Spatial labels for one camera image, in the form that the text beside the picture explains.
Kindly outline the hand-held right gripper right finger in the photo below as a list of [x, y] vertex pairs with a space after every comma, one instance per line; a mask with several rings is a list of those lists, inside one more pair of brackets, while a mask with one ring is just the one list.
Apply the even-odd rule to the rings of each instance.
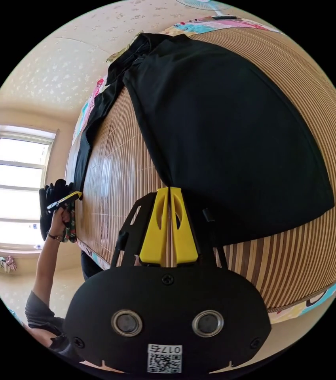
[[182, 190], [177, 187], [170, 187], [169, 191], [176, 265], [192, 265], [198, 260], [198, 252]]

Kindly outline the person's left hand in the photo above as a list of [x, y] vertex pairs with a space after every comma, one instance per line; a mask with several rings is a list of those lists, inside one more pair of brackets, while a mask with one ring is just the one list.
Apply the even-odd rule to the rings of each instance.
[[65, 231], [65, 224], [70, 222], [70, 213], [62, 207], [54, 211], [49, 234], [56, 239], [62, 239]]

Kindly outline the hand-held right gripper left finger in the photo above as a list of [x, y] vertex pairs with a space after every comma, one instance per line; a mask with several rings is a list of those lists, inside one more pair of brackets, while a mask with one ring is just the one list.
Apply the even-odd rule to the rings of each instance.
[[167, 245], [169, 189], [158, 189], [139, 258], [145, 265], [164, 266]]

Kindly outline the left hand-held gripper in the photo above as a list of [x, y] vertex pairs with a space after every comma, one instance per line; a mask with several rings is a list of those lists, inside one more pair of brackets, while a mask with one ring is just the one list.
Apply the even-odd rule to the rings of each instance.
[[67, 184], [59, 179], [55, 184], [50, 184], [39, 190], [40, 200], [40, 231], [43, 241], [46, 240], [47, 232], [51, 227], [52, 214], [47, 210], [67, 208], [70, 220], [65, 224], [63, 241], [75, 241], [75, 201], [82, 198], [83, 193], [72, 192], [73, 183]]

